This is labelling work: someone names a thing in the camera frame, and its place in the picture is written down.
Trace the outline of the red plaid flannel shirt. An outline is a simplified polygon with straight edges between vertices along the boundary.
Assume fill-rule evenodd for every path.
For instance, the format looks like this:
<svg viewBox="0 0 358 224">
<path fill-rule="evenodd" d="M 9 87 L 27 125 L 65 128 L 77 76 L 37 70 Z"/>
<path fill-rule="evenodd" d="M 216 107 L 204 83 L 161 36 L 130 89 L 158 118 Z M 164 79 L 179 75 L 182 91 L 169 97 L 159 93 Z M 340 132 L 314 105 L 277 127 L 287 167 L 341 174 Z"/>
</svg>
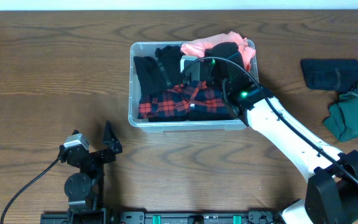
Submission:
<svg viewBox="0 0 358 224">
<path fill-rule="evenodd" d="M 223 95 L 206 81 L 181 84 L 170 90 L 143 96 L 139 101 L 138 119 L 184 116 L 190 111 L 228 113 Z"/>
</svg>

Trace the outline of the pink garment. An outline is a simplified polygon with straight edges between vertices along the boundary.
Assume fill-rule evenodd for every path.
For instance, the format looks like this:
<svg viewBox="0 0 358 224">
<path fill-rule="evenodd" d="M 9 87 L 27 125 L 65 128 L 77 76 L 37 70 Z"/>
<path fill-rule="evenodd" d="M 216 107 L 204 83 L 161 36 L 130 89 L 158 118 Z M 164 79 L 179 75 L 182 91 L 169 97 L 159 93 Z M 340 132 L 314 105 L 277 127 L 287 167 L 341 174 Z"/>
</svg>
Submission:
<svg viewBox="0 0 358 224">
<path fill-rule="evenodd" d="M 250 47 L 246 37 L 239 33 L 230 31 L 228 34 L 217 34 L 203 39 L 196 39 L 181 45 L 181 51 L 185 55 L 204 57 L 207 49 L 212 49 L 218 44 L 225 42 L 234 42 L 237 45 L 238 52 L 242 55 L 243 64 L 246 70 L 251 70 L 251 59 L 255 56 L 256 50 Z"/>
</svg>

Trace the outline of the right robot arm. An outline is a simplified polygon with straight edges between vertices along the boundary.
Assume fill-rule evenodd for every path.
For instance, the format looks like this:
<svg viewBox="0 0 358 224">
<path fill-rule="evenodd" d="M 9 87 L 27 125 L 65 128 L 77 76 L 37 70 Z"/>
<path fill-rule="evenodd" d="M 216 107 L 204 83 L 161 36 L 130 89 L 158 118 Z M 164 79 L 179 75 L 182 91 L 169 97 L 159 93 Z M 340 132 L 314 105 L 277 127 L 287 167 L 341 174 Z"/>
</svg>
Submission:
<svg viewBox="0 0 358 224">
<path fill-rule="evenodd" d="M 308 183 L 306 198 L 278 215 L 262 213 L 268 223 L 352 223 L 358 219 L 358 152 L 348 154 L 316 137 L 289 114 L 271 92 L 251 80 L 238 91 L 224 92 L 224 105 L 245 125 L 264 135 L 301 172 Z M 114 217 L 103 205 L 104 165 L 122 152 L 110 123 L 104 127 L 105 149 L 88 151 L 81 133 L 60 146 L 68 163 L 79 168 L 65 183 L 67 223 L 135 223 L 134 214 Z"/>
</svg>

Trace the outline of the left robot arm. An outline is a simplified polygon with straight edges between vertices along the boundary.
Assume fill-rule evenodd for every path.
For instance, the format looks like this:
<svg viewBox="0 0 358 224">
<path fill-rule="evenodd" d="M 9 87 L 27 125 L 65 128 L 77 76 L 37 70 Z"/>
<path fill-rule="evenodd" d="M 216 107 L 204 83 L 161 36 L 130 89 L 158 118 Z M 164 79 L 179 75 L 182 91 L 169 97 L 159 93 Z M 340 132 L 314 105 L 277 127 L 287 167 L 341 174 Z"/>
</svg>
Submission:
<svg viewBox="0 0 358 224">
<path fill-rule="evenodd" d="M 75 130 L 59 147 L 58 160 L 79 168 L 64 186 L 69 206 L 68 223 L 111 223 L 114 220 L 104 205 L 104 165 L 116 160 L 122 145 L 109 121 L 104 126 L 102 144 L 105 149 L 90 152 L 85 135 Z"/>
</svg>

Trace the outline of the black garment with grey stripe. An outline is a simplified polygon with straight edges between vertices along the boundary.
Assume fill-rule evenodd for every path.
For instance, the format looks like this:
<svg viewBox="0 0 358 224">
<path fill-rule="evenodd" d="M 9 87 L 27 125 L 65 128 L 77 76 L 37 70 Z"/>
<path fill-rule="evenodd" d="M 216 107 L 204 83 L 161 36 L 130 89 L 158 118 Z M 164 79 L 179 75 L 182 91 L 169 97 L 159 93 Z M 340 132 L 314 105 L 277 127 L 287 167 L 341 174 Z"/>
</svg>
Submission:
<svg viewBox="0 0 358 224">
<path fill-rule="evenodd" d="M 183 54 L 180 46 L 168 45 L 155 49 L 155 58 L 134 57 L 142 96 L 154 95 L 179 85 L 185 79 L 180 71 Z"/>
</svg>

